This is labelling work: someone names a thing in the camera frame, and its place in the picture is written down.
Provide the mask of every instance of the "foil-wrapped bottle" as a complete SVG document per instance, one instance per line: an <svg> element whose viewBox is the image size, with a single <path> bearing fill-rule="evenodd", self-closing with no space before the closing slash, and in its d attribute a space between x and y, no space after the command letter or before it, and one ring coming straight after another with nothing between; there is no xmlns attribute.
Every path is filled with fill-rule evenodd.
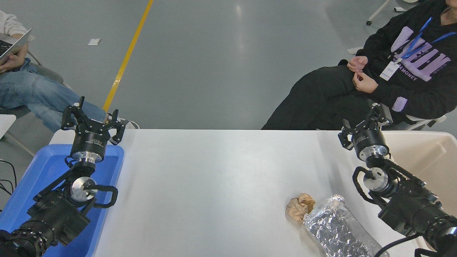
<svg viewBox="0 0 457 257"><path fill-rule="evenodd" d="M303 224L327 257L373 257L381 249L381 245L355 219L340 195L315 205ZM384 252L381 256L389 257L389 253Z"/></svg>

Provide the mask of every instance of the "lanyard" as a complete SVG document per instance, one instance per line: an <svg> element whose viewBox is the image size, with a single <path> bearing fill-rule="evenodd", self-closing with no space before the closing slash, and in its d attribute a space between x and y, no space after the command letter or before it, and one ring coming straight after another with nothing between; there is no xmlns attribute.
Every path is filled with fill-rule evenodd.
<svg viewBox="0 0 457 257"><path fill-rule="evenodd" d="M411 55L417 53L418 51L420 51L422 48L425 47L425 45L423 45L423 46L421 46L421 47L416 48L416 49L413 50L414 45L416 45L417 41L419 40L420 36L422 36L422 33L424 32L424 29L428 26L428 24L430 23L430 21L431 21L431 17L430 17L430 18L427 20L427 22L422 26L422 28L421 28L420 31L419 31L419 34L414 38L414 40L412 41L411 45L410 45L409 48L408 48L408 51L406 51L406 53L400 58L400 60L401 60L401 59L404 59L404 58L410 57ZM445 38L447 38L447 37L449 37L449 36L452 36L452 35L454 35L454 34L457 34L457 33L456 33L456 32L449 32L449 33L446 33L446 34L442 35L441 37L435 39L433 42L430 43L430 45L433 44L433 43L436 43L436 42L438 42L438 41L440 41L440 40L443 40L443 39L445 39Z"/></svg>

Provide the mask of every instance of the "gray floor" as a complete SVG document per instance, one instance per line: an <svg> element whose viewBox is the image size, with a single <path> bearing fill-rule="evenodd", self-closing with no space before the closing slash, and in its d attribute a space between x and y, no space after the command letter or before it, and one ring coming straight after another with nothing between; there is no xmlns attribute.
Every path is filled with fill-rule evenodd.
<svg viewBox="0 0 457 257"><path fill-rule="evenodd" d="M65 82L103 106L147 0L2 0L33 27L30 49ZM348 48L396 15L384 0L155 0L110 110L145 129L259 129L304 74L349 59ZM101 38L99 46L87 46ZM432 127L457 135L455 112ZM32 114L11 132L38 150L52 133ZM19 176L31 156L9 139L0 158ZM0 177L9 176L0 163ZM0 193L0 208L6 194Z"/></svg>

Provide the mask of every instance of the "black pants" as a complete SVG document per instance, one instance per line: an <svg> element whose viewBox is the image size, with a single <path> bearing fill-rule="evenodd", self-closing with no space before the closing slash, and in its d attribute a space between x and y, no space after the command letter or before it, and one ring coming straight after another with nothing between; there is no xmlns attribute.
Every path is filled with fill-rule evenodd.
<svg viewBox="0 0 457 257"><path fill-rule="evenodd" d="M303 76L276 108L262 129L339 130L345 118L354 127L369 110L369 94L352 84L345 65L323 67Z"/></svg>

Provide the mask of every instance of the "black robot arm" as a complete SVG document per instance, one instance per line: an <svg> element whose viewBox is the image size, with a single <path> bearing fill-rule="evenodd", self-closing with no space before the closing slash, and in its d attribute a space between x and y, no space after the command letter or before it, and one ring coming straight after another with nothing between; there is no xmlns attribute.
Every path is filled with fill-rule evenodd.
<svg viewBox="0 0 457 257"><path fill-rule="evenodd" d="M28 211L30 219L11 233L0 230L0 256L40 257L58 243L66 246L90 223L86 217L92 208L109 208L117 199L117 188L97 185L90 177L96 163L103 161L106 145L122 140L125 124L117 121L118 110L111 122L89 119L83 112L84 97L68 106L62 117L62 129L75 130L70 156L65 162L69 170L40 191ZM116 129L111 137L108 130ZM111 192L109 203L96 203L98 191Z"/></svg>
<svg viewBox="0 0 457 257"><path fill-rule="evenodd" d="M438 197L425 188L425 182L390 160L381 132L391 120L387 113L386 107L375 103L365 121L355 128L345 125L338 134L341 145L348 150L354 148L369 168L356 168L354 185L364 200L381 208L378 217L393 230L410 238L422 236L436 250L417 249L415 256L457 256L457 219L445 213ZM360 172L365 174L363 183L370 197L358 182Z"/></svg>

